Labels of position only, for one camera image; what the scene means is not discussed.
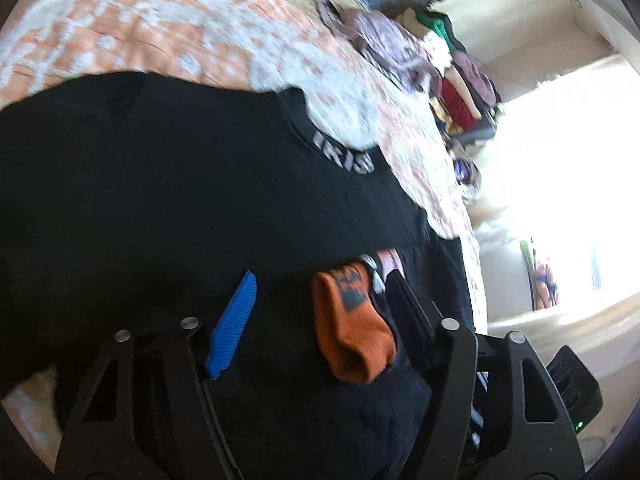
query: orange and white patterned bedspread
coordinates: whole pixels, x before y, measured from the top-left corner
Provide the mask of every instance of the orange and white patterned bedspread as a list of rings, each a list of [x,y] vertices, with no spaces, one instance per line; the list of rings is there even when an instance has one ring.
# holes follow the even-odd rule
[[[396,89],[285,0],[39,0],[0,36],[0,108],[117,70],[251,91],[302,88],[319,128],[350,147],[379,144],[435,231],[462,238],[476,327],[486,330],[478,244],[426,96]],[[29,391],[19,388],[3,405],[52,467],[56,436],[38,434],[34,425],[43,424],[28,409],[47,395]]]

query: metal rivet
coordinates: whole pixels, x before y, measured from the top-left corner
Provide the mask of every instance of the metal rivet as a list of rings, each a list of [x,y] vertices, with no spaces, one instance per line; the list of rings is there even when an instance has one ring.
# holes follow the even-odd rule
[[[131,339],[131,332],[129,332],[129,330],[118,330],[113,338],[116,340],[116,343],[124,343]]]
[[[442,320],[442,326],[447,330],[457,330],[460,328],[460,323],[452,317],[446,317]]]
[[[200,324],[200,321],[198,320],[198,318],[197,318],[197,317],[193,317],[193,316],[185,317],[185,318],[180,322],[180,326],[181,326],[184,330],[193,330],[193,329],[194,329],[194,328],[196,328],[199,324]]]
[[[527,340],[527,338],[524,337],[524,334],[522,332],[518,332],[517,330],[509,334],[509,339],[511,339],[514,343],[519,345],[521,345]]]

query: black device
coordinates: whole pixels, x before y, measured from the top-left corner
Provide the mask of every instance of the black device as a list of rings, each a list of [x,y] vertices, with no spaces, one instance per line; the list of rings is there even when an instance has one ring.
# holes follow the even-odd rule
[[[569,348],[550,374],[520,332],[496,338],[443,319],[433,303],[424,308],[415,299],[398,271],[387,277],[386,297],[419,321],[427,345],[420,373],[433,390],[402,480],[583,477],[574,420],[585,426],[602,398]],[[242,479],[207,393],[210,379],[196,364],[219,312],[205,302],[197,317],[169,314],[153,333],[132,331],[103,345],[81,383],[56,478]],[[570,384],[559,392],[552,377],[564,388],[566,374]],[[574,392],[578,400],[567,407]]]

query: orange sock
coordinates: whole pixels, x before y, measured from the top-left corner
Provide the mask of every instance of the orange sock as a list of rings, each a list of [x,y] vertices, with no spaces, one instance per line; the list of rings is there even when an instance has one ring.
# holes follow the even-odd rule
[[[367,384],[396,358],[396,342],[369,298],[370,278],[354,262],[311,281],[316,335],[337,379]]]

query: purple clothing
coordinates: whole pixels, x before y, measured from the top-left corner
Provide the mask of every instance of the purple clothing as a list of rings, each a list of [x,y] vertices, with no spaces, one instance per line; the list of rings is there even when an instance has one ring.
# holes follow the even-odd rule
[[[331,2],[319,2],[318,10],[334,36],[351,41],[398,88],[440,96],[440,74],[418,39],[399,23],[376,10],[340,9]]]
[[[461,50],[455,51],[451,57],[453,62],[462,69],[466,80],[478,92],[482,101],[493,108],[497,104],[497,98],[489,78],[480,72],[473,60]]]

